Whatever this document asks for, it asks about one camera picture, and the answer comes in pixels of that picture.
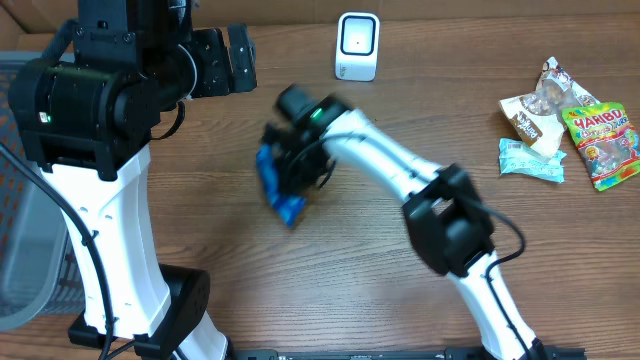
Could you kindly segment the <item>light teal snack packet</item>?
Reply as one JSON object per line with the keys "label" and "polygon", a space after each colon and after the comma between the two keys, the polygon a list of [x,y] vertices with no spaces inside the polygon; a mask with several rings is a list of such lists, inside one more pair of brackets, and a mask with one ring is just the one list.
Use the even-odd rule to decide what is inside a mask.
{"label": "light teal snack packet", "polygon": [[541,180],[563,183],[564,166],[562,160],[566,153],[558,150],[546,159],[530,149],[524,142],[502,138],[499,142],[500,174],[520,174]]}

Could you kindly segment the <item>dried mushroom snack bag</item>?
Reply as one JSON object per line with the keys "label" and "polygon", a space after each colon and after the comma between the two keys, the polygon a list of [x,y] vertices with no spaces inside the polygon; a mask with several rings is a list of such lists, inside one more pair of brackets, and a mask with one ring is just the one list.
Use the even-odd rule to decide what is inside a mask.
{"label": "dried mushroom snack bag", "polygon": [[567,125],[565,108],[599,103],[590,92],[550,57],[542,66],[533,92],[499,101],[500,109],[520,139],[541,159],[549,161],[559,150]]}

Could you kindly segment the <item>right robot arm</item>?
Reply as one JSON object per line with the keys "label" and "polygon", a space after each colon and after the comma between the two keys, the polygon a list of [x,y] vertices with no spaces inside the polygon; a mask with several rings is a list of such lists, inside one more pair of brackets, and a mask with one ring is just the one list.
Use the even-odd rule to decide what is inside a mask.
{"label": "right robot arm", "polygon": [[520,315],[500,270],[524,252],[526,240],[516,229],[519,248],[498,254],[492,221],[514,224],[482,203],[464,169],[412,153],[335,95],[316,100],[292,84],[278,95],[274,107],[288,125],[267,126],[263,142],[276,152],[275,189],[280,196],[299,199],[309,188],[323,186],[339,163],[359,169],[400,203],[414,252],[455,285],[478,327],[486,356],[545,358],[542,342]]}

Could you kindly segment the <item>green Haribo gummy bag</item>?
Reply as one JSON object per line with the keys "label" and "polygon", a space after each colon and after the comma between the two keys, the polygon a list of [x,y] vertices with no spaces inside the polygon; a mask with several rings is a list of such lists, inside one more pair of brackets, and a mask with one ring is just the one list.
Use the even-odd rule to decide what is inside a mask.
{"label": "green Haribo gummy bag", "polygon": [[639,173],[639,134],[622,104],[566,108],[562,118],[597,191]]}

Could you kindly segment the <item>blue Oreo cookie pack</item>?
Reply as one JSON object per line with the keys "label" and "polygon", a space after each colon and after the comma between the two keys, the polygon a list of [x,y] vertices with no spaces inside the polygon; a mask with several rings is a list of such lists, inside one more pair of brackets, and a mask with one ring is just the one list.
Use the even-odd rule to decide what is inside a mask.
{"label": "blue Oreo cookie pack", "polygon": [[256,154],[256,169],[268,204],[287,227],[292,228],[306,205],[300,195],[289,195],[279,189],[279,175],[272,148],[263,144]]}

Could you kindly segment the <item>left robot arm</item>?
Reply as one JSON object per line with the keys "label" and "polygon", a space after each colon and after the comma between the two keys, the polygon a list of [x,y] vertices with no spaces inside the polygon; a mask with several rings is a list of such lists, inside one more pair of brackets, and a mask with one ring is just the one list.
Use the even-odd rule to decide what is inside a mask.
{"label": "left robot arm", "polygon": [[69,340],[143,359],[225,360],[204,270],[159,262],[148,204],[153,129],[189,99],[253,90],[243,23],[195,29],[188,1],[85,0],[9,89],[33,182],[60,208],[85,306]]}

